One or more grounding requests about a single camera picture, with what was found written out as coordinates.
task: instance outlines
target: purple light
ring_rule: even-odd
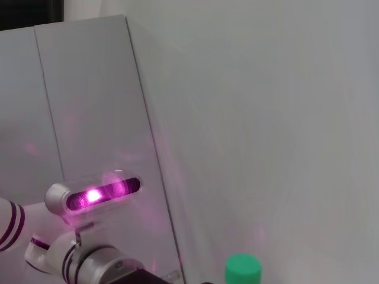
[[[96,189],[91,189],[87,193],[87,199],[89,202],[95,202],[95,201],[99,200],[100,198],[101,198],[101,194]]]

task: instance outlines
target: green bottle cap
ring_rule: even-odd
[[[234,254],[226,261],[225,281],[227,284],[261,284],[261,274],[261,263],[250,254]]]

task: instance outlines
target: green cap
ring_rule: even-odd
[[[251,254],[234,254],[226,261],[226,284],[261,284],[261,274],[261,263]]]

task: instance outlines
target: bottle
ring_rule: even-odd
[[[261,262],[251,254],[234,254],[226,261],[226,284],[261,284],[261,274]]]

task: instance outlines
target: cabinet door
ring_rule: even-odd
[[[144,190],[108,223],[112,243],[164,275],[179,268],[124,16],[36,26],[66,180],[113,169]]]
[[[0,197],[43,202],[62,179],[34,28],[0,32]],[[25,247],[0,253],[0,283],[60,283],[26,264]]]

